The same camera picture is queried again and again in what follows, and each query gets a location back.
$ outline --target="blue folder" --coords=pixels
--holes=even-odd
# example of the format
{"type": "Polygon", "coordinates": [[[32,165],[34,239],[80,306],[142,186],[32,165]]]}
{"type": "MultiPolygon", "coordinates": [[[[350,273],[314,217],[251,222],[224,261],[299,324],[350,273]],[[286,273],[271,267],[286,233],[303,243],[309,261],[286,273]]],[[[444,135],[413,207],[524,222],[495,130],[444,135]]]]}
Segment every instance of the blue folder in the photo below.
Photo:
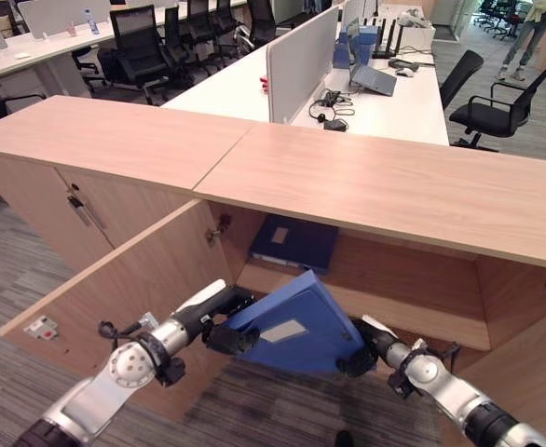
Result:
{"type": "Polygon", "coordinates": [[[312,271],[238,312],[232,329],[261,337],[241,359],[296,373],[334,373],[364,343],[348,316],[312,271]]]}

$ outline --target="person's leg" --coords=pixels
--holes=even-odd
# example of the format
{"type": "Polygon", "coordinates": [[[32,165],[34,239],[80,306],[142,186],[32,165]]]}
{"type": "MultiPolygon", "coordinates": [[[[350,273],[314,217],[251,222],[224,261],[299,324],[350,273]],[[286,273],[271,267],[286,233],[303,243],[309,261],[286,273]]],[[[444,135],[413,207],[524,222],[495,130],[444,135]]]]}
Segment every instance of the person's leg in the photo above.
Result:
{"type": "Polygon", "coordinates": [[[534,27],[532,26],[532,23],[528,21],[524,22],[524,26],[522,26],[522,31],[520,31],[519,35],[515,39],[515,42],[513,42],[512,47],[509,48],[509,52],[507,53],[507,56],[505,56],[505,60],[503,61],[503,66],[507,66],[511,63],[511,61],[515,57],[515,53],[519,51],[519,48],[525,42],[525,40],[530,35],[533,29],[534,27]]]}
{"type": "Polygon", "coordinates": [[[530,39],[530,42],[527,44],[527,48],[526,48],[526,51],[524,52],[524,56],[522,56],[522,59],[519,61],[520,65],[527,65],[530,59],[532,59],[534,50],[538,46],[540,39],[544,36],[544,33],[546,33],[546,23],[542,23],[542,22],[536,23],[534,26],[534,33],[532,34],[532,38],[530,39]]]}
{"type": "Polygon", "coordinates": [[[532,24],[529,22],[524,22],[524,25],[522,26],[522,31],[520,31],[519,35],[515,39],[515,42],[513,42],[513,45],[511,46],[511,48],[509,48],[509,52],[507,53],[507,56],[505,56],[503,65],[500,67],[500,70],[498,70],[497,79],[503,80],[507,77],[507,69],[509,68],[509,64],[515,57],[515,53],[519,51],[519,48],[525,42],[532,30],[532,24]]]}
{"type": "Polygon", "coordinates": [[[522,59],[519,61],[519,67],[517,67],[517,70],[515,70],[515,73],[512,75],[513,79],[516,79],[518,81],[526,80],[526,74],[525,74],[526,65],[530,61],[530,59],[532,59],[534,50],[538,46],[538,43],[540,42],[540,39],[544,36],[545,32],[546,32],[546,23],[542,23],[542,22],[534,23],[534,33],[532,34],[532,37],[530,38],[530,41],[527,44],[527,48],[526,48],[526,51],[524,51],[524,55],[522,56],[522,59]]]}

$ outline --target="water bottle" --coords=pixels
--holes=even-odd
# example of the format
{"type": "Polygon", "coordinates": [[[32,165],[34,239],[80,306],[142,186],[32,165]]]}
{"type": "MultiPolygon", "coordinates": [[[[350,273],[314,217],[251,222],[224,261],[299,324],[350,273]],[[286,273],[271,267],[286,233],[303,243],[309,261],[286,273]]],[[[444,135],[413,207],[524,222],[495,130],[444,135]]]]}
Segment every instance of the water bottle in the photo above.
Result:
{"type": "Polygon", "coordinates": [[[93,34],[99,34],[99,28],[97,28],[97,22],[93,19],[93,15],[90,13],[90,9],[85,9],[85,17],[87,17],[87,23],[89,24],[90,31],[93,34]]]}

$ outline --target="white desk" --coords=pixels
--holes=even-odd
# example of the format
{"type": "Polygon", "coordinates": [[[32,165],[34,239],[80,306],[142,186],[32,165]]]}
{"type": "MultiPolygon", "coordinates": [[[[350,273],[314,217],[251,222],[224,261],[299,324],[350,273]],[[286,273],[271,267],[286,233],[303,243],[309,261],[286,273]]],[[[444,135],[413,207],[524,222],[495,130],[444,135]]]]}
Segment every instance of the white desk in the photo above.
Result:
{"type": "MultiPolygon", "coordinates": [[[[232,0],[232,7],[240,7],[246,0],[232,0]]],[[[216,0],[210,1],[210,10],[216,9],[216,0]]],[[[179,19],[187,17],[186,2],[180,3],[179,19]]],[[[157,25],[165,22],[165,8],[156,9],[157,25]]],[[[18,70],[34,67],[41,79],[47,94],[64,94],[72,96],[89,96],[89,92],[76,70],[70,57],[71,51],[99,44],[114,38],[111,23],[98,23],[100,34],[92,34],[87,24],[76,26],[76,36],[67,32],[54,34],[49,39],[34,39],[33,36],[22,34],[7,39],[8,47],[0,51],[0,76],[8,75],[18,70]],[[17,55],[28,54],[19,59],[17,55]]]]}
{"type": "MultiPolygon", "coordinates": [[[[432,62],[432,56],[409,54],[408,61],[432,62]]],[[[386,60],[370,61],[375,68],[387,68],[386,60]]],[[[248,118],[268,122],[268,98],[259,78],[266,73],[266,48],[235,62],[221,72],[187,90],[163,107],[203,114],[248,118]]],[[[324,79],[328,88],[347,91],[348,71],[333,69],[324,79]]],[[[412,78],[398,76],[395,93],[383,97],[361,91],[354,96],[355,116],[341,116],[349,124],[348,133],[449,145],[447,127],[436,72],[420,67],[412,78]]],[[[308,116],[305,104],[292,125],[322,128],[308,116]]]]}

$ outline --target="laptop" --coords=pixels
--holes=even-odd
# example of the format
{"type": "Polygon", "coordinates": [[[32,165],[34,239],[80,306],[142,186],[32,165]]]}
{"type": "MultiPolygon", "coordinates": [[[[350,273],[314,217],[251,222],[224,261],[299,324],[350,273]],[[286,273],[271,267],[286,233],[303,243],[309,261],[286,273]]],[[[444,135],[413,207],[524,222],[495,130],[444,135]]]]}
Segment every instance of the laptop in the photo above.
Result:
{"type": "Polygon", "coordinates": [[[349,82],[368,88],[381,95],[393,96],[397,78],[375,70],[360,61],[358,55],[360,24],[358,23],[358,19],[354,19],[349,23],[346,32],[348,34],[349,62],[350,64],[353,63],[349,68],[349,82]]]}

